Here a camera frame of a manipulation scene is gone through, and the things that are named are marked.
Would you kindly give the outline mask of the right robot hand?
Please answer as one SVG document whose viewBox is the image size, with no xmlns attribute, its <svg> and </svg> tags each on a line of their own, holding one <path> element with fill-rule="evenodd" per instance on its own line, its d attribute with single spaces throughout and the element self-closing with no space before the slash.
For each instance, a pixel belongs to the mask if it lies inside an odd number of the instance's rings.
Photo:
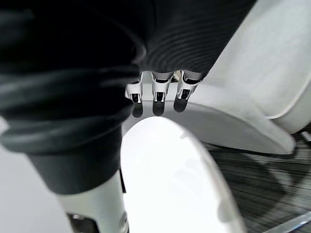
<svg viewBox="0 0 311 233">
<path fill-rule="evenodd" d="M 253 0 L 3 0 L 0 141 L 26 154 L 74 231 L 127 233 L 120 177 L 127 84 L 207 75 Z"/>
</svg>

